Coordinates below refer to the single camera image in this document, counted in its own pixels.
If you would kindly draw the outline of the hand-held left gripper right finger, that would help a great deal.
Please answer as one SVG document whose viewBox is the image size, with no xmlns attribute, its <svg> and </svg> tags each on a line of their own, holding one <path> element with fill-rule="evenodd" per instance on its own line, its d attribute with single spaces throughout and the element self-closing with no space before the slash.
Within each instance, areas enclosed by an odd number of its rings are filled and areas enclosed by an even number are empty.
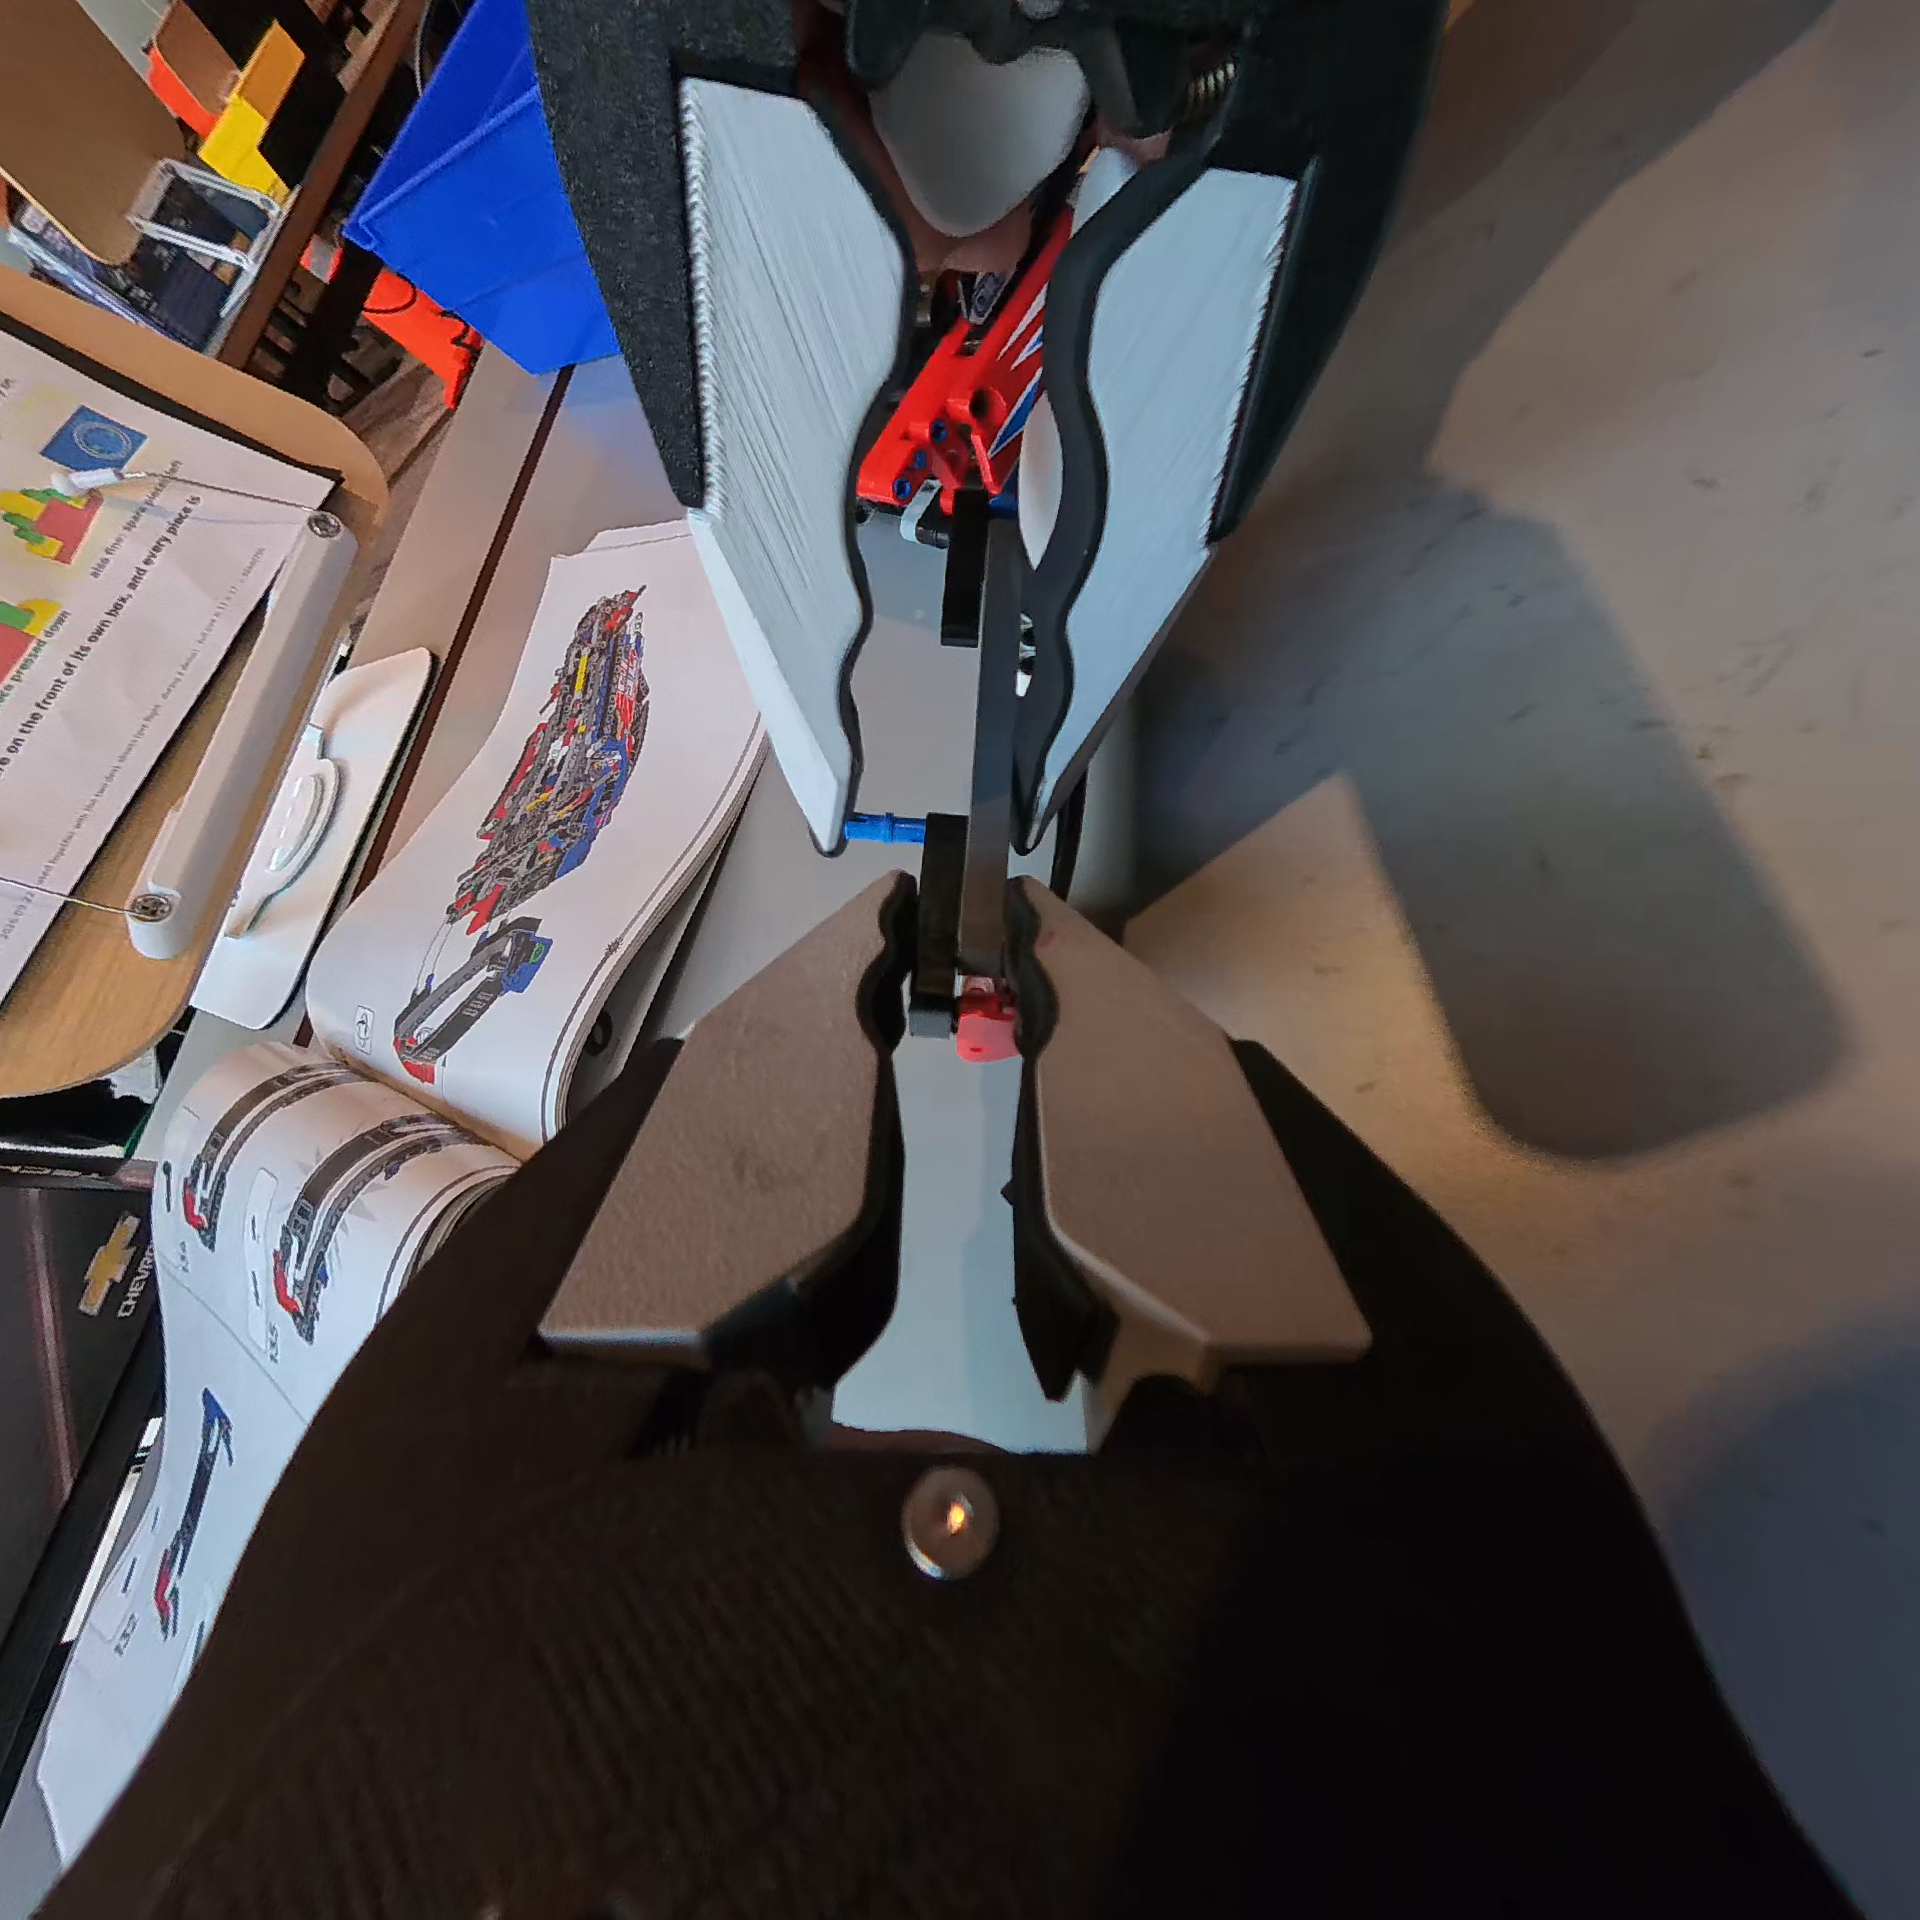
<svg viewBox="0 0 1920 1920">
<path fill-rule="evenodd" d="M 1045 1396 L 1209 1391 L 1356 1364 L 1369 1324 L 1231 1038 L 1040 881 L 1007 891 L 1020 983 L 1014 1266 Z"/>
</svg>

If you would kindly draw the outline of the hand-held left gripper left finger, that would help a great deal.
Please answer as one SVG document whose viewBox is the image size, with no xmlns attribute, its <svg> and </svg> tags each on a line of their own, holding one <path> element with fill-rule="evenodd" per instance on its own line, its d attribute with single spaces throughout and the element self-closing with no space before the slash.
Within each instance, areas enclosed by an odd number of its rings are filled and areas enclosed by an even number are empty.
<svg viewBox="0 0 1920 1920">
<path fill-rule="evenodd" d="M 880 875 L 687 1031 L 547 1346 L 707 1377 L 869 1352 L 895 1305 L 913 925 L 913 875 Z"/>
</svg>

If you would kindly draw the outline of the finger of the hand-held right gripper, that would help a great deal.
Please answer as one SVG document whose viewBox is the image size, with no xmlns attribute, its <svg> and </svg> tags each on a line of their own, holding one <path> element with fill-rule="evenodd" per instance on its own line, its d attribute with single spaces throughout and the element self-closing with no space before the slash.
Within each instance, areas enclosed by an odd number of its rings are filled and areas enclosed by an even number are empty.
<svg viewBox="0 0 1920 1920">
<path fill-rule="evenodd" d="M 843 855 L 875 619 L 854 475 L 908 334 L 908 250 L 832 123 L 787 91 L 684 79 L 684 188 L 705 442 L 687 521 L 787 791 Z"/>
<path fill-rule="evenodd" d="M 1021 450 L 1021 616 L 1033 636 L 1014 738 L 1028 855 L 1082 776 L 1209 565 L 1246 393 L 1288 258 L 1296 183 L 1199 154 L 1093 154 L 1045 279 L 1049 464 Z"/>
</svg>

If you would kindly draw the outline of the red black toy race car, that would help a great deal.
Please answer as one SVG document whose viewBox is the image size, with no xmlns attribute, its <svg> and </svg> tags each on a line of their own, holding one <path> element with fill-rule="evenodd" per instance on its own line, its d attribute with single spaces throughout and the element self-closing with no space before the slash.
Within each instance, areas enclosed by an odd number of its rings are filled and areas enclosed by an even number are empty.
<svg viewBox="0 0 1920 1920">
<path fill-rule="evenodd" d="M 978 323 L 947 323 L 854 477 L 863 512 L 895 512 L 904 538 L 947 552 L 947 644 L 978 644 L 986 544 L 1014 517 L 1021 421 L 1045 392 L 1045 283 L 1065 235 L 1074 203 Z"/>
</svg>

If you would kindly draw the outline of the grey desk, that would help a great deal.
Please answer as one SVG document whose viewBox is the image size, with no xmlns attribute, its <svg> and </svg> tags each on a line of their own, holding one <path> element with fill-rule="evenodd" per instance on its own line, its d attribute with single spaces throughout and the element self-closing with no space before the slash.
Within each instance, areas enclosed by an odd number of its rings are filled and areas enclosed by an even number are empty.
<svg viewBox="0 0 1920 1920">
<path fill-rule="evenodd" d="M 1547 1330 L 1913 1912 L 1913 5 L 1461 5 L 1077 899 Z"/>
</svg>

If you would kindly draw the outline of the blue storage bin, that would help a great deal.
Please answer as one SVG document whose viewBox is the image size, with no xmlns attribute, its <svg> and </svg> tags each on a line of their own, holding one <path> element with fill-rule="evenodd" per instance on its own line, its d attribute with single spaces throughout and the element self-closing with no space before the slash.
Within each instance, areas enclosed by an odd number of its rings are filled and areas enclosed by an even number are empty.
<svg viewBox="0 0 1920 1920">
<path fill-rule="evenodd" d="M 478 0 L 348 220 L 348 244 L 405 274 L 529 375 L 616 358 L 558 144 L 529 11 Z"/>
</svg>

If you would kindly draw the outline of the open instruction booklet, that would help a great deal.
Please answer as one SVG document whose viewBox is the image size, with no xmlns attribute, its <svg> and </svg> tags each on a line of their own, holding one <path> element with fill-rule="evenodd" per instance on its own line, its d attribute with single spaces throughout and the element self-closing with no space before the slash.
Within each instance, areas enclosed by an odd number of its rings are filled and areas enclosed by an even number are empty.
<svg viewBox="0 0 1920 1920">
<path fill-rule="evenodd" d="M 157 1443 L 35 1788 L 71 1862 L 189 1690 L 317 1400 L 547 1138 L 765 751 L 695 521 L 547 570 L 495 732 L 317 939 L 312 1046 L 244 1046 L 153 1163 Z"/>
</svg>

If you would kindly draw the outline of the white stand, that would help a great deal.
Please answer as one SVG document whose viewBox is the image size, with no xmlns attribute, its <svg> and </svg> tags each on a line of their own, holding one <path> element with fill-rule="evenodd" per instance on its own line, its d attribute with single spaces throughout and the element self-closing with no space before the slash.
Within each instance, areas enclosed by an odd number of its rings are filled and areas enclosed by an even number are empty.
<svg viewBox="0 0 1920 1920">
<path fill-rule="evenodd" d="M 352 561 L 348 521 L 306 512 L 205 764 L 124 899 L 130 949 L 197 957 L 193 1009 L 239 1031 L 267 1031 L 297 1003 L 436 682 L 431 648 L 330 672 Z"/>
</svg>

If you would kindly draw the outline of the toy set box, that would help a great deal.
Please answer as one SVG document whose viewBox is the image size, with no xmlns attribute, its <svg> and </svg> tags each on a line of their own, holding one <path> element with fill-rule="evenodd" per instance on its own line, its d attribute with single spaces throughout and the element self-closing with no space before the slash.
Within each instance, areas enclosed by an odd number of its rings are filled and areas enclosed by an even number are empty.
<svg viewBox="0 0 1920 1920">
<path fill-rule="evenodd" d="M 157 1411 L 153 1169 L 0 1186 L 0 1797 Z"/>
</svg>

